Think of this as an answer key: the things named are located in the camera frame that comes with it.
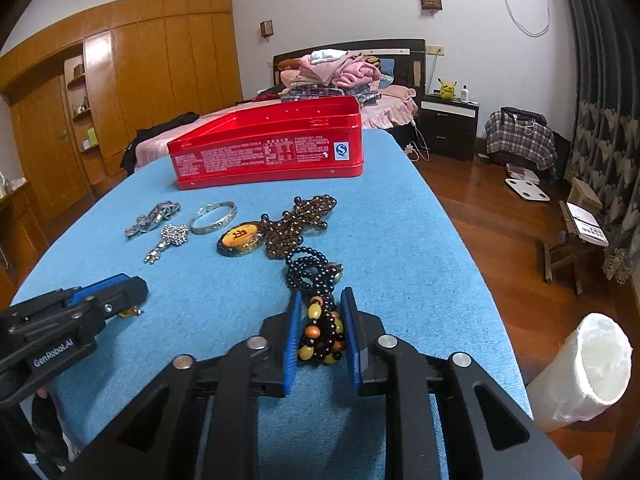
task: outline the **wall socket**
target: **wall socket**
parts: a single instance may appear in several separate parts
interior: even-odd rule
[[[444,47],[440,45],[427,45],[427,54],[430,56],[444,56]]]

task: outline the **trash bin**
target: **trash bin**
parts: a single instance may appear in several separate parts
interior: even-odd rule
[[[527,386],[533,419],[543,431],[591,420],[625,393],[631,376],[629,339],[604,314],[589,314],[545,370]]]

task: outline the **round pendant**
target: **round pendant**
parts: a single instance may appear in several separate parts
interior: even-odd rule
[[[258,248],[264,239],[260,222],[245,222],[232,227],[218,240],[218,252],[223,256],[242,256]]]

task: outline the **wooden floor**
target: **wooden floor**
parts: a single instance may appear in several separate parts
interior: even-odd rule
[[[584,293],[572,289],[573,273],[560,283],[543,281],[543,253],[538,240],[554,242],[563,228],[558,200],[566,189],[546,188],[551,202],[525,202],[504,182],[504,168],[476,157],[461,162],[432,155],[416,162],[478,265],[511,338],[525,382],[558,353],[565,338],[590,312],[616,318],[598,255],[582,272]],[[584,457],[583,477],[596,480],[610,453],[620,407],[590,422],[578,422],[550,434],[569,458]]]

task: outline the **white booklet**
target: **white booklet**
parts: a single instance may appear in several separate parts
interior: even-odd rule
[[[580,234],[596,238],[596,240],[606,242],[607,244],[609,243],[604,232],[598,225],[598,221],[591,213],[577,205],[569,204],[568,202],[566,203],[566,206],[569,209],[571,216],[574,217],[575,226]]]

